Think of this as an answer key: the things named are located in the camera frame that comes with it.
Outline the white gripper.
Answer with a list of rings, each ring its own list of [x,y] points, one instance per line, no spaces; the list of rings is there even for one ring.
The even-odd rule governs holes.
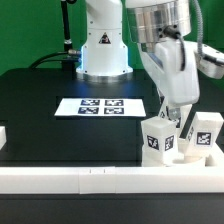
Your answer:
[[[224,76],[224,53],[204,45],[203,52],[212,62],[200,58],[197,43],[185,41],[186,63],[181,70],[181,45],[179,41],[166,38],[157,43],[154,52],[144,52],[138,45],[144,69],[158,90],[173,107],[194,104],[200,96],[197,70],[206,76],[221,79]]]

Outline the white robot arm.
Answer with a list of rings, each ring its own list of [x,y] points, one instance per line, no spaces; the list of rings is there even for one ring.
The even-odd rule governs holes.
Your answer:
[[[130,73],[128,49],[122,40],[122,13],[127,13],[131,39],[138,45],[144,69],[172,107],[199,98],[199,71],[224,77],[224,54],[202,43],[203,20],[198,15],[198,38],[191,32],[189,3],[197,0],[85,0],[87,40],[77,73],[94,82],[112,81]]]

